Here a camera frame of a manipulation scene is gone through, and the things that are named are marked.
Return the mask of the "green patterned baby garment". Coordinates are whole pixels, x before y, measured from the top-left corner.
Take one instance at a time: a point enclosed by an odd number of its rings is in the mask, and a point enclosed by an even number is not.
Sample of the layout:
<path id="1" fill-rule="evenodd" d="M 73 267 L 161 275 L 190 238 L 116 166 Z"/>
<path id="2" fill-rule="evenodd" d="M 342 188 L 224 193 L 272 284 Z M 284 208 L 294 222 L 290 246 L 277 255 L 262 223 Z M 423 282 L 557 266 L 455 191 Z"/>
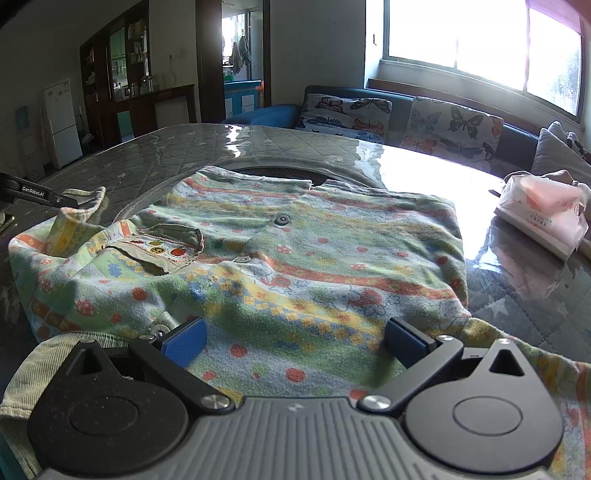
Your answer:
<path id="1" fill-rule="evenodd" d="M 586 479 L 590 367 L 468 309 L 454 206 L 208 166 L 14 236 L 8 479 Z"/>

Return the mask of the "white refrigerator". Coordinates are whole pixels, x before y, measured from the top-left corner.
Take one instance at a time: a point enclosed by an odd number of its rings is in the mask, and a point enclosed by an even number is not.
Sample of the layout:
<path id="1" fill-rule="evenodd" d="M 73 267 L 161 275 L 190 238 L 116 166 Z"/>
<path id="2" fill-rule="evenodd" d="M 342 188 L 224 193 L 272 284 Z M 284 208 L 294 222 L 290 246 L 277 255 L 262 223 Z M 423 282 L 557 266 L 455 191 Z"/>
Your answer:
<path id="1" fill-rule="evenodd" d="M 82 157 L 70 81 L 46 87 L 43 99 L 53 164 L 61 169 Z"/>

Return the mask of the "dark wooden cabinet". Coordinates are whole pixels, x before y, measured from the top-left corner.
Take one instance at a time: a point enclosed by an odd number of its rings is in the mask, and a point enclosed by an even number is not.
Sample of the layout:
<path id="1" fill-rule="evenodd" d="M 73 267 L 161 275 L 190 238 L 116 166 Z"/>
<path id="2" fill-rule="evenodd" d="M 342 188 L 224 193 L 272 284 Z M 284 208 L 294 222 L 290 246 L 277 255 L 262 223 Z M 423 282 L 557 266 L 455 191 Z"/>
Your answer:
<path id="1" fill-rule="evenodd" d="M 91 144 L 99 149 L 168 125 L 197 121 L 193 83 L 152 66 L 148 1 L 138 1 L 79 47 Z"/>

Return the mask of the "right butterfly cushion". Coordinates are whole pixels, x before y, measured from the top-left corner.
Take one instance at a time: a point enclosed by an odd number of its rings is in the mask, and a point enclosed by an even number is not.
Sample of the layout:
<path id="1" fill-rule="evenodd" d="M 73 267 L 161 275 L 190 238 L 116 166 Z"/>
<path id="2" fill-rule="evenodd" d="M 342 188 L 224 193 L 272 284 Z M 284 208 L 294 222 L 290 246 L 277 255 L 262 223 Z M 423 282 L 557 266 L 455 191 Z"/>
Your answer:
<path id="1" fill-rule="evenodd" d="M 416 97 L 401 147 L 490 173 L 503 128 L 502 117 Z"/>

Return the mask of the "butterfly cushion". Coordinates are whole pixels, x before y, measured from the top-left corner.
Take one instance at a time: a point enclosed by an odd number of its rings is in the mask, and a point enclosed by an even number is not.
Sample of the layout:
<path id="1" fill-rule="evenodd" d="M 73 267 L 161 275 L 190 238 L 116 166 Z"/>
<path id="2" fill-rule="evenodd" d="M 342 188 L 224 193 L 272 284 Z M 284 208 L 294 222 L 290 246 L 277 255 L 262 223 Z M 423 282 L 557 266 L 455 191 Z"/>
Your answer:
<path id="1" fill-rule="evenodd" d="M 401 147 L 490 173 L 503 128 L 502 117 L 416 97 Z"/>
<path id="2" fill-rule="evenodd" d="M 380 98 L 308 94 L 294 128 L 385 144 L 393 103 Z"/>

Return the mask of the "blue sofa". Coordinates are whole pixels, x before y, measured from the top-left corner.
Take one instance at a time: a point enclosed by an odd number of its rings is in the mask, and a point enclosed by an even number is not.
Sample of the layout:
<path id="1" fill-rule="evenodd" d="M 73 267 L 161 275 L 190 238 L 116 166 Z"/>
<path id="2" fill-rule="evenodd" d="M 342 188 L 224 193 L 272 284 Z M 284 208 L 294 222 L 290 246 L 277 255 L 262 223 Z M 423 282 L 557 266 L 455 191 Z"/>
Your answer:
<path id="1" fill-rule="evenodd" d="M 296 129 L 405 148 L 497 177 L 568 171 L 590 180 L 590 149 L 560 121 L 533 134 L 501 116 L 442 99 L 311 85 L 301 104 L 246 109 L 228 124 Z"/>

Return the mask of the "grey pillow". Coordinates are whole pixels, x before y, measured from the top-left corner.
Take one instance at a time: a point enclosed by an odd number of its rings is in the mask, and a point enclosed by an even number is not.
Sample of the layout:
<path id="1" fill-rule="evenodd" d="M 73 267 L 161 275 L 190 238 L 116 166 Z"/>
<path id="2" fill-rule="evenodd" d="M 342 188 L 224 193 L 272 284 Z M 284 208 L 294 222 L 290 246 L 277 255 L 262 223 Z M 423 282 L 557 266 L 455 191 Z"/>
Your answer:
<path id="1" fill-rule="evenodd" d="M 578 182 L 590 183 L 590 152 L 575 132 L 566 132 L 560 121 L 540 130 L 531 172 L 536 175 L 566 170 Z"/>

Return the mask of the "left butterfly cushion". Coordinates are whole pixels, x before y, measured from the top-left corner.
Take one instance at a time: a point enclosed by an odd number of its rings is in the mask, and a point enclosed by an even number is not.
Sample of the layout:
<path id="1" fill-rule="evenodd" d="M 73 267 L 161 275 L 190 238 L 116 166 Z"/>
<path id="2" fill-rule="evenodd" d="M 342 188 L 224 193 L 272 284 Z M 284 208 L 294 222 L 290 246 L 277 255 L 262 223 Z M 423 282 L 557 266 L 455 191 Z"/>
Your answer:
<path id="1" fill-rule="evenodd" d="M 393 103 L 380 98 L 308 94 L 294 128 L 385 144 Z"/>

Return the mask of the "window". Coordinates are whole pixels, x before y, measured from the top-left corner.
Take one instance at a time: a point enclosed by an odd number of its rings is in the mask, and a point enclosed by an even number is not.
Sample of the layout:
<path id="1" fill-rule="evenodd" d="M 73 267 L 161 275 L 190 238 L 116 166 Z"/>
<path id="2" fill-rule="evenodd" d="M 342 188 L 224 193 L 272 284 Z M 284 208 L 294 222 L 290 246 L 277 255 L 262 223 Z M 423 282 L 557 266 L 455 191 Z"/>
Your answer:
<path id="1" fill-rule="evenodd" d="M 387 1 L 383 57 L 484 80 L 576 117 L 584 28 L 567 1 Z"/>

